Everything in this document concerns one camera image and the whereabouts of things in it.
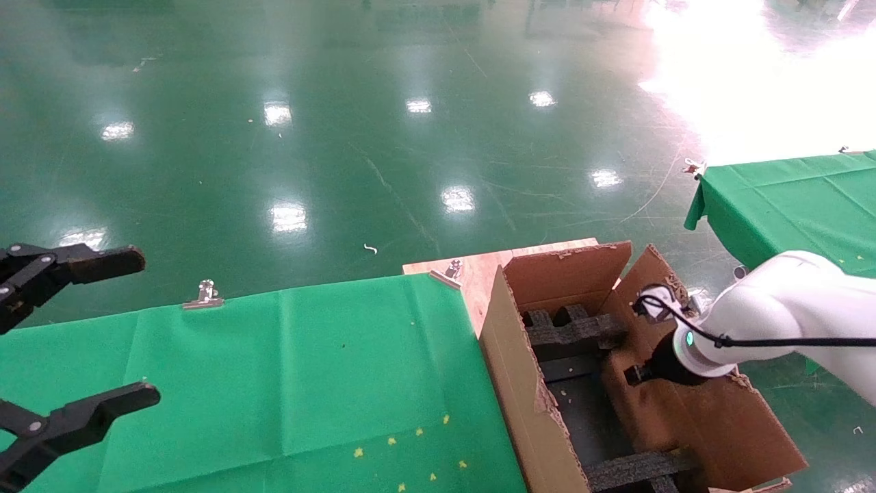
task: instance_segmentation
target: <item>black cable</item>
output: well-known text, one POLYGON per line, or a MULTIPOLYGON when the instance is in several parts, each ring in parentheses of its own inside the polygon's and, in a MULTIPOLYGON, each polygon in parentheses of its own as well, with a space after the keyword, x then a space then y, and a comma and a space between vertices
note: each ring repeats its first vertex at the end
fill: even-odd
POLYGON ((790 347, 790 346, 815 346, 815 347, 876 347, 876 339, 853 339, 853 338, 800 338, 800 339, 731 339, 729 335, 712 335, 696 326, 684 315, 669 306, 665 301, 653 295, 642 295, 636 303, 648 304, 656 308, 662 308, 672 313, 675 318, 681 320, 691 331, 703 336, 715 343, 715 347, 790 347))

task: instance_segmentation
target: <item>cardboard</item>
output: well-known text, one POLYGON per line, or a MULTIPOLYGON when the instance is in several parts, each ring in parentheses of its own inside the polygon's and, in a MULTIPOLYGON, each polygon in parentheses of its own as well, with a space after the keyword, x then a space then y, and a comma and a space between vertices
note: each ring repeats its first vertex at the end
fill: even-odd
POLYGON ((744 375, 700 387, 626 384, 623 371, 644 362, 675 328, 674 322, 649 325, 633 315, 630 303, 649 283, 683 291, 652 246, 613 289, 631 252, 630 243, 622 242, 515 256, 496 273, 480 344, 530 491, 589 491, 519 314, 536 308, 553 314, 572 303, 591 314, 610 313, 629 328, 626 342, 604 362, 602 377, 637 452, 689 447, 703 465, 703 486, 736 491, 805 468, 800 451, 744 375))

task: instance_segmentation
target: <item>metal binder clip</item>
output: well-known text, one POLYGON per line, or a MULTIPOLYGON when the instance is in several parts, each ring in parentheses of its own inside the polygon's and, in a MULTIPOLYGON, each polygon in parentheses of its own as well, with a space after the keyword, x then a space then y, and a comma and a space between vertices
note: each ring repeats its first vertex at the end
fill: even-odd
POLYGON ((454 259, 453 261, 450 262, 450 265, 447 267, 447 270, 445 270, 443 273, 440 272, 439 270, 433 268, 432 271, 429 272, 429 275, 431 275, 435 279, 447 284, 448 286, 450 286, 453 289, 461 289, 463 285, 458 281, 458 279, 459 279, 459 276, 462 274, 462 272, 463 272, 463 261, 461 261, 459 259, 454 259))
POLYGON ((197 310, 199 308, 212 308, 214 306, 222 306, 225 300, 219 297, 219 291, 216 290, 213 281, 204 279, 198 285, 198 299, 182 304, 183 310, 197 310))

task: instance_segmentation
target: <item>table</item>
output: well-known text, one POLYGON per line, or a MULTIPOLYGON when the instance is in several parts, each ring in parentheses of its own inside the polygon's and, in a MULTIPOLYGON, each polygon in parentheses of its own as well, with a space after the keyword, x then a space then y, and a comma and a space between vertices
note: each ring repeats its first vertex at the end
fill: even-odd
POLYGON ((703 216, 748 268, 806 250, 876 277, 876 151, 708 168, 685 227, 703 216))

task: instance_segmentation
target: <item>cardboard box flap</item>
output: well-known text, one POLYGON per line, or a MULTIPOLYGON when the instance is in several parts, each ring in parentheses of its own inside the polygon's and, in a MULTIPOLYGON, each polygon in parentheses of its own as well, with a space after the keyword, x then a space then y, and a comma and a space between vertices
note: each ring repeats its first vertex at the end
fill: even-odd
POLYGON ((496 273, 479 342, 529 490, 590 491, 502 268, 496 273))
POLYGON ((514 257, 505 266, 505 279, 514 287, 514 297, 521 310, 528 304, 569 298, 569 293, 576 293, 597 299, 595 306, 585 306, 595 311, 611 292, 631 255, 632 244, 621 241, 514 257), (579 255, 587 261, 572 261, 579 255))
MULTIPOLYGON (((673 286, 687 300, 675 272, 649 245, 605 309, 623 309, 650 283, 673 286)), ((607 360, 604 382, 637 450, 689 446, 703 464, 707 486, 731 490, 752 488, 807 467, 788 433, 744 375, 716 378, 698 387, 666 381, 626 385, 624 370, 649 358, 660 339, 675 329, 675 322, 649 325, 644 318, 634 316, 625 317, 625 322, 630 334, 607 360)))

